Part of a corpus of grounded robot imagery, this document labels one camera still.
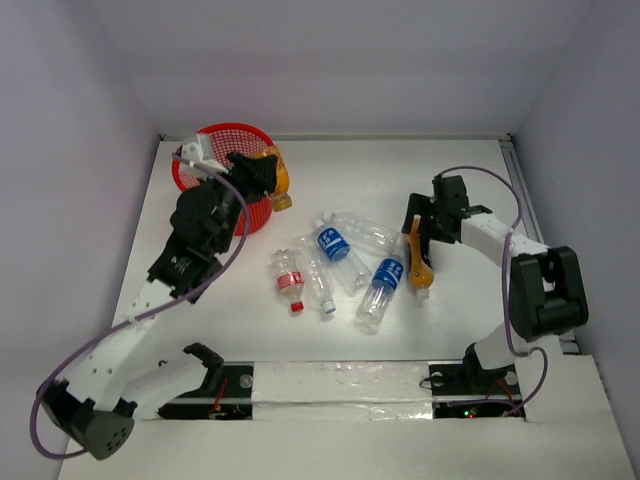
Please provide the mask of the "small orange juice bottle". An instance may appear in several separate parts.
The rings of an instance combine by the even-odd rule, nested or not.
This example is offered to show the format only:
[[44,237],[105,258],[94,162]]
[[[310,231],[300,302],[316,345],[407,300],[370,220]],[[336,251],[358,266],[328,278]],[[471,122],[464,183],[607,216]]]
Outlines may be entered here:
[[293,201],[289,195],[290,177],[282,157],[282,154],[277,145],[271,145],[263,151],[255,152],[250,155],[251,159],[262,160],[267,156],[276,156],[276,189],[269,196],[272,202],[272,208],[274,212],[284,211],[289,209],[293,205]]

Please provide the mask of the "clear unlabelled bottle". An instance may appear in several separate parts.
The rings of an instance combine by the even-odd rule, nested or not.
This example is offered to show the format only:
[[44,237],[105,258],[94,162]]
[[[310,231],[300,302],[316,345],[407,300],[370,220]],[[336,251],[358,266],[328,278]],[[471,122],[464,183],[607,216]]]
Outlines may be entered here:
[[396,247],[399,237],[396,230],[360,215],[325,211],[321,219],[335,227],[350,244],[371,254],[389,255]]

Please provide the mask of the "tall orange drink bottle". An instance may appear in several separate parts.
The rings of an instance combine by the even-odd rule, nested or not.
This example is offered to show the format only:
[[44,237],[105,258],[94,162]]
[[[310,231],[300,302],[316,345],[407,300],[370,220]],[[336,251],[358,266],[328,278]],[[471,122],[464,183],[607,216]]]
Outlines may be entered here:
[[418,258],[409,260],[408,280],[416,300],[422,303],[429,297],[435,274],[432,267],[431,254],[426,252],[425,243],[428,238],[419,233],[420,220],[419,216],[415,216],[410,228],[410,232],[415,231],[418,233]]

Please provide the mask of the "red label clear bottle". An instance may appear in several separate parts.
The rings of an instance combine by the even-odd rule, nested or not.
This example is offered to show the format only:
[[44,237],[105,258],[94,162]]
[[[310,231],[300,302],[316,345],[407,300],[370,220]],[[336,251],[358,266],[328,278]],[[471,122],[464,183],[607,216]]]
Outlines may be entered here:
[[304,310],[304,280],[295,255],[289,249],[277,250],[272,255],[271,270],[279,293],[289,302],[290,311],[301,313]]

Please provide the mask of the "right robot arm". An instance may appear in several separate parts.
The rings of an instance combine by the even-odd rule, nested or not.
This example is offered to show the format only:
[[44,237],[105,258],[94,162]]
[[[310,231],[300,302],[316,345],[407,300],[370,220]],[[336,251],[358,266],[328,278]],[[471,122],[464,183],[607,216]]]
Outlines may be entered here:
[[402,232],[447,244],[459,243],[485,256],[501,271],[504,320],[490,335],[472,344],[460,368],[462,384],[482,392],[496,370],[526,357],[532,344],[585,325],[589,319],[577,253],[549,247],[516,232],[522,203],[511,225],[484,205],[473,205],[460,175],[436,175],[433,193],[409,196]]

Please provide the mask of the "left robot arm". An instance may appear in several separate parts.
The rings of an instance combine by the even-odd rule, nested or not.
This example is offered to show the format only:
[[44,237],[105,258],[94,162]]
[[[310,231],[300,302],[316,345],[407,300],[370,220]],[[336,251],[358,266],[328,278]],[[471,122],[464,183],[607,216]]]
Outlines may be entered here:
[[105,460],[130,437],[137,420],[183,393],[215,392],[223,359],[195,342],[164,352],[164,330],[181,306],[196,303],[236,260],[246,242],[249,207],[285,182],[276,153],[231,152],[223,163],[174,160],[197,171],[198,186],[182,192],[171,234],[123,319],[72,353],[43,381],[31,410],[30,437],[54,459],[37,433],[39,412],[79,445],[79,455]]

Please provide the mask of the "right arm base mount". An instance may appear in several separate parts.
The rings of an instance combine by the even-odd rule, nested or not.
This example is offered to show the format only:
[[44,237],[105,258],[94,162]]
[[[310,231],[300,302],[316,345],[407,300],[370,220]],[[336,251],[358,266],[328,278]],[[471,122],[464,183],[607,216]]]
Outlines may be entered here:
[[461,362],[430,364],[419,386],[431,394],[435,419],[500,418],[521,401],[514,365],[472,380]]

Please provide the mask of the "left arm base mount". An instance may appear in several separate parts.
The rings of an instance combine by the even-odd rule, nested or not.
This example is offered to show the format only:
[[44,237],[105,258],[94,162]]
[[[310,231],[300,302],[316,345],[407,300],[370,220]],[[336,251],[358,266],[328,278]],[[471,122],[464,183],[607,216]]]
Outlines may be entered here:
[[198,390],[187,392],[158,410],[164,420],[251,420],[253,363],[226,363],[209,374]]

